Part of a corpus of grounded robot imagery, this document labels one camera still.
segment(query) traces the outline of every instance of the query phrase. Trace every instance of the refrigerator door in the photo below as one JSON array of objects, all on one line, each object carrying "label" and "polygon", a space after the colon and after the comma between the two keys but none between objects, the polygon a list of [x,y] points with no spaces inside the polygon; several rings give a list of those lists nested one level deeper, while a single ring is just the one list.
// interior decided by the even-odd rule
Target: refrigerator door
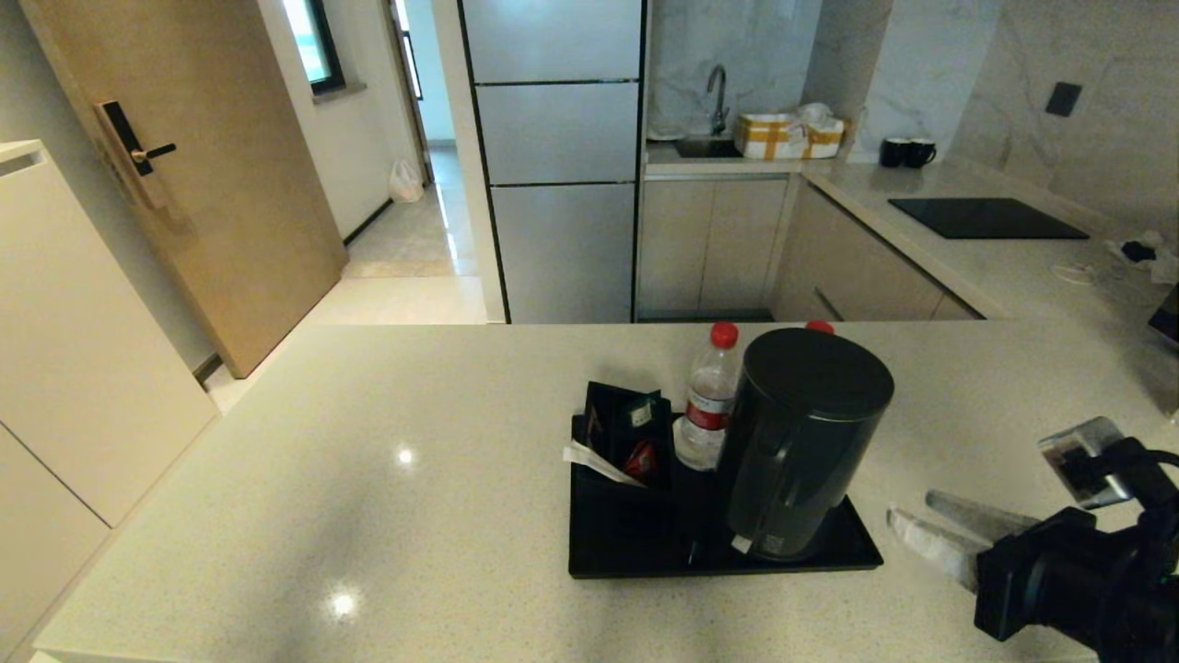
[{"label": "refrigerator door", "polygon": [[631,321],[634,184],[492,189],[513,323]]},{"label": "refrigerator door", "polygon": [[477,94],[492,186],[634,180],[638,84],[511,85]]},{"label": "refrigerator door", "polygon": [[467,0],[462,12],[475,84],[639,78],[641,0]]}]

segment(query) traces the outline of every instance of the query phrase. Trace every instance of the induction cooktop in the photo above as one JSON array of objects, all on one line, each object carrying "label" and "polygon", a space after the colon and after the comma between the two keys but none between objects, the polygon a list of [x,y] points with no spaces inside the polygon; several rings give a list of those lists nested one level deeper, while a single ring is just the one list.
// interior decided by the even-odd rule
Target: induction cooktop
[{"label": "induction cooktop", "polygon": [[1088,239],[1067,223],[1015,198],[890,198],[947,239]]}]

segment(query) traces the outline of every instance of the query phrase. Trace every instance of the sink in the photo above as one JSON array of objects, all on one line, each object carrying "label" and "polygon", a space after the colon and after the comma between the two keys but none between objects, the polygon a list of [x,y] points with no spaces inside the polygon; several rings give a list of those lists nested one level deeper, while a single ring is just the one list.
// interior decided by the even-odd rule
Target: sink
[{"label": "sink", "polygon": [[685,138],[676,142],[676,151],[685,159],[739,159],[732,139]]}]

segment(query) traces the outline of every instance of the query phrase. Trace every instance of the kettle lid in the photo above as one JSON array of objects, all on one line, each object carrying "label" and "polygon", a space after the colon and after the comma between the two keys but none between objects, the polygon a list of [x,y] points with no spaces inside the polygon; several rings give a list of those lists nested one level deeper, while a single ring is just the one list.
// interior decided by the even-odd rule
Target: kettle lid
[{"label": "kettle lid", "polygon": [[746,379],[771,401],[823,419],[867,419],[893,399],[888,367],[841,336],[775,329],[753,339],[744,361]]}]

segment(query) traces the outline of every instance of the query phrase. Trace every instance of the red bottle cap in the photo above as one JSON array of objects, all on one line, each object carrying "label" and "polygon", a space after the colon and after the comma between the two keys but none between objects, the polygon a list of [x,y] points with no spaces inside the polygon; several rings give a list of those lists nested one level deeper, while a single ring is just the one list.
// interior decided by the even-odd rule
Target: red bottle cap
[{"label": "red bottle cap", "polygon": [[812,320],[808,322],[806,328],[814,329],[815,332],[822,332],[824,334],[835,334],[835,327],[831,327],[829,323],[823,322],[822,320]]},{"label": "red bottle cap", "polygon": [[732,322],[717,322],[712,326],[709,339],[713,346],[727,350],[737,344],[737,326]]}]

